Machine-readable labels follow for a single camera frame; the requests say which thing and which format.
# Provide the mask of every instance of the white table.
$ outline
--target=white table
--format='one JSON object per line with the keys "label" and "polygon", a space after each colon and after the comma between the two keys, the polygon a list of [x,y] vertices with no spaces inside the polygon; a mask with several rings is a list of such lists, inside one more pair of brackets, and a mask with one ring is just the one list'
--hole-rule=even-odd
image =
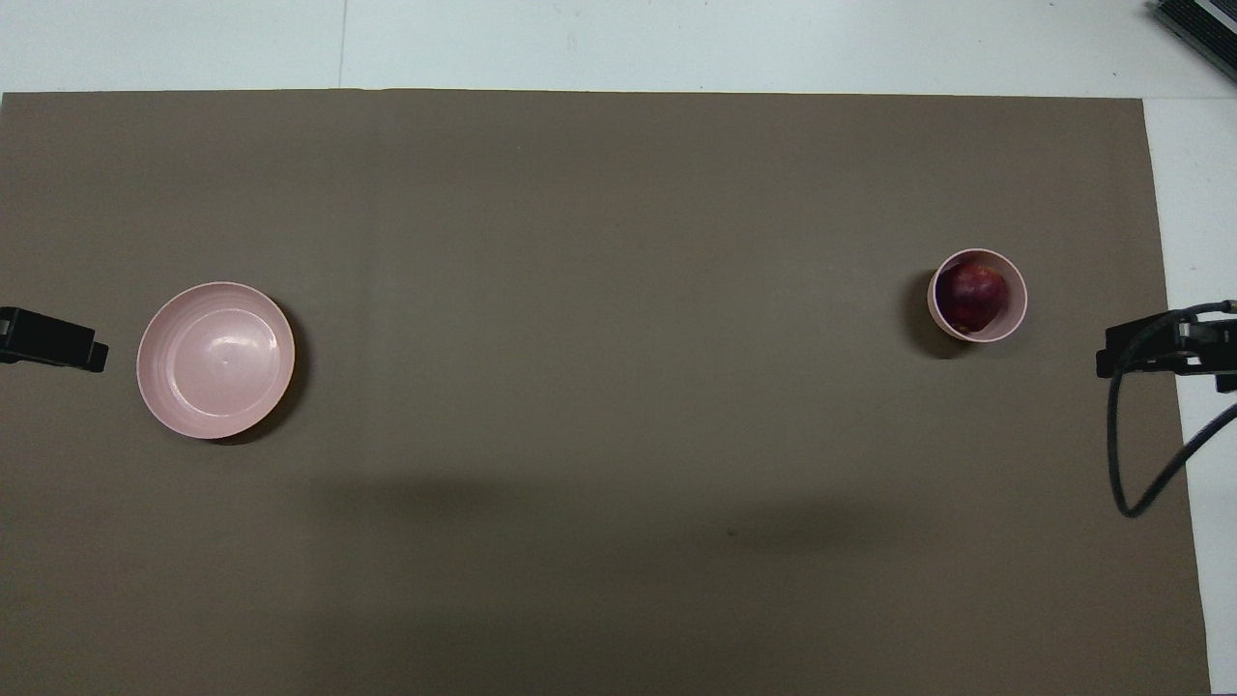
{"label": "white table", "polygon": [[[1237,297],[1237,83],[1139,0],[0,0],[0,91],[335,87],[1141,98],[1169,304]],[[1188,434],[1233,402],[1179,391]],[[1230,429],[1188,472],[1217,692],[1237,691],[1235,451]]]}

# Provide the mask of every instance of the cable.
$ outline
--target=cable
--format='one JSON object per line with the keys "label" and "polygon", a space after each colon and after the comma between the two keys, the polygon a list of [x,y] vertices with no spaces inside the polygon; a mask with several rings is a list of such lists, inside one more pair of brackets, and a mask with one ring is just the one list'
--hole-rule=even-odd
{"label": "cable", "polygon": [[1113,366],[1112,382],[1108,384],[1108,482],[1112,485],[1112,497],[1117,503],[1117,509],[1121,511],[1122,516],[1127,518],[1137,518],[1138,516],[1147,512],[1147,508],[1155,501],[1155,498],[1164,491],[1168,482],[1176,476],[1176,472],[1181,471],[1185,466],[1186,460],[1191,455],[1199,451],[1211,438],[1225,428],[1233,420],[1237,420],[1237,404],[1221,412],[1218,417],[1211,420],[1207,425],[1202,428],[1185,444],[1176,455],[1169,460],[1164,470],[1160,471],[1155,481],[1147,487],[1147,492],[1143,493],[1142,498],[1138,499],[1132,508],[1126,502],[1126,491],[1121,485],[1121,466],[1117,459],[1117,398],[1121,393],[1121,381],[1124,378],[1126,370],[1129,367],[1131,360],[1134,354],[1138,352],[1138,347],[1147,341],[1155,331],[1163,329],[1170,323],[1180,321],[1185,316],[1194,314],[1201,314],[1206,312],[1227,312],[1237,313],[1237,302],[1232,299],[1226,299],[1223,302],[1207,302],[1205,304],[1194,304],[1192,307],[1186,307],[1184,309],[1174,309],[1159,316],[1154,321],[1143,326],[1142,330],[1134,334],[1126,345],[1126,350],[1117,359],[1117,363]]}

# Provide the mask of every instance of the red apple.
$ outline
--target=red apple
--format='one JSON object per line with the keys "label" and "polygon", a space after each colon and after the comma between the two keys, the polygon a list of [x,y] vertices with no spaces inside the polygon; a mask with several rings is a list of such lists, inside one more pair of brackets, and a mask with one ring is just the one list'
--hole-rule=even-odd
{"label": "red apple", "polygon": [[1009,302],[1009,286],[995,268],[962,262],[940,273],[936,303],[949,325],[975,333],[988,325]]}

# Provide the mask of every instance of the black device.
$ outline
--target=black device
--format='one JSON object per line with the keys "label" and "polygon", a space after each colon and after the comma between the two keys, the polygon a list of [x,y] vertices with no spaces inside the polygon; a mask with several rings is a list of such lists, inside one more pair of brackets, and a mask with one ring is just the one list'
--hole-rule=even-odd
{"label": "black device", "polygon": [[0,363],[30,361],[101,373],[108,346],[94,329],[20,307],[0,307]]}
{"label": "black device", "polygon": [[1095,375],[1108,384],[1108,482],[1117,509],[1127,518],[1143,514],[1186,460],[1223,427],[1237,420],[1237,404],[1221,412],[1202,428],[1155,477],[1133,506],[1126,501],[1117,457],[1117,403],[1121,382],[1131,372],[1171,372],[1179,376],[1215,376],[1216,391],[1237,391],[1237,319],[1199,320],[1207,312],[1237,313],[1237,300],[1209,302],[1171,309],[1105,331],[1105,347],[1095,355]]}
{"label": "black device", "polygon": [[1237,0],[1160,0],[1152,14],[1237,79]]}

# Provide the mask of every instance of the pink bowl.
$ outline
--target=pink bowl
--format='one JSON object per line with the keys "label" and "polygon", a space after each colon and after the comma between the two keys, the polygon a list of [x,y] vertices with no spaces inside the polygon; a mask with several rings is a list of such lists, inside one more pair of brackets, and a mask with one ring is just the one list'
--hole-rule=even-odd
{"label": "pink bowl", "polygon": [[155,314],[137,347],[137,388],[167,428],[202,440],[266,418],[292,380],[287,316],[239,282],[190,287]]}
{"label": "pink bowl", "polygon": [[[949,325],[949,321],[940,313],[940,304],[936,303],[936,281],[940,278],[940,273],[962,262],[983,263],[999,272],[1009,286],[1009,302],[1006,307],[988,325],[974,333],[962,333]],[[1027,315],[1027,283],[1022,279],[1018,267],[1001,253],[991,248],[962,248],[945,258],[945,262],[933,273],[931,281],[928,283],[928,312],[941,330],[959,340],[970,340],[971,342],[1001,340],[1022,325],[1022,319]]]}

